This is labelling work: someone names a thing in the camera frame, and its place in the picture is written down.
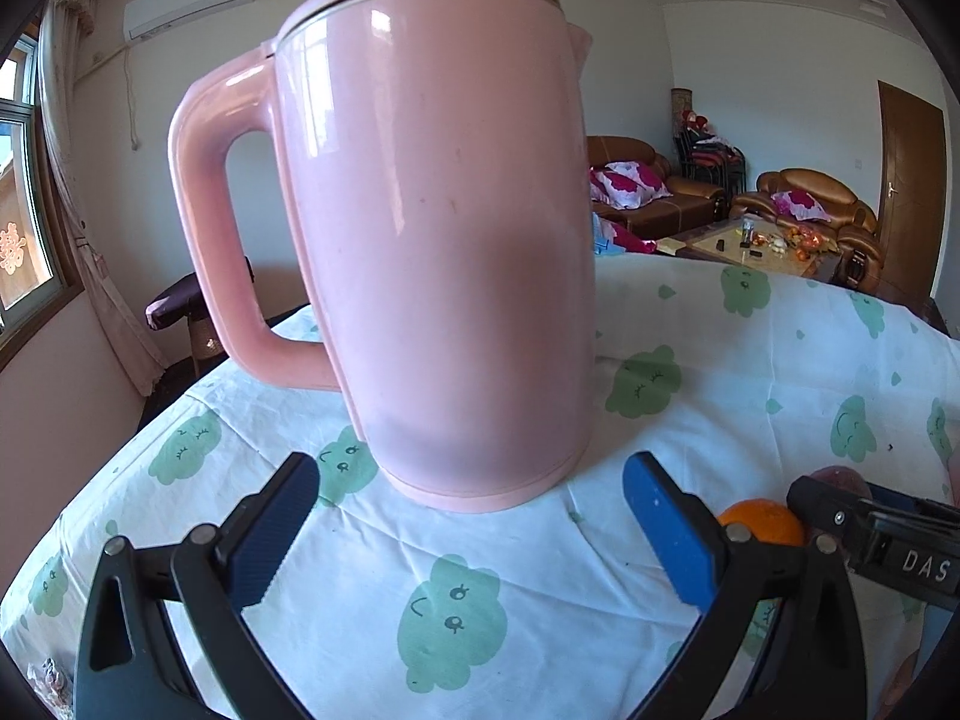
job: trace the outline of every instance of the orange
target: orange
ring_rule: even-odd
[[[784,504],[764,498],[752,498],[733,504],[717,517],[721,525],[742,522],[760,541],[802,547],[803,523]]]

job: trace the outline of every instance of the air conditioner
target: air conditioner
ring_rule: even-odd
[[[128,43],[146,40],[172,26],[192,22],[234,5],[253,0],[134,0],[123,12],[123,32]]]

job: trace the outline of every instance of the coffee table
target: coffee table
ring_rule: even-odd
[[[794,256],[793,250],[784,254],[776,254],[770,247],[747,248],[740,247],[740,225],[743,218],[750,218],[754,229],[758,233],[784,234],[786,225],[781,226],[767,221],[764,218],[747,214],[745,217],[728,218],[716,221],[704,227],[698,227],[683,233],[663,238],[656,243],[661,253],[673,253],[676,257],[688,260],[707,260],[733,265],[743,265],[759,271],[768,271],[773,274],[789,274],[829,284],[834,279],[837,266],[840,264],[840,255],[834,252],[823,252],[810,255],[810,259],[801,262]],[[724,250],[718,251],[717,241],[724,242]],[[754,257],[750,251],[759,251],[761,256]]]

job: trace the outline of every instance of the door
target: door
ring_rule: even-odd
[[[923,312],[940,256],[947,191],[944,112],[880,81],[883,185],[877,296]]]

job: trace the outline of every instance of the pink electric kettle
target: pink electric kettle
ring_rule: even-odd
[[[558,0],[309,0],[171,125],[224,347],[268,384],[342,389],[390,481],[430,506],[523,503],[589,440],[588,49]],[[257,306],[224,171],[251,130],[274,139],[324,343],[280,338]]]

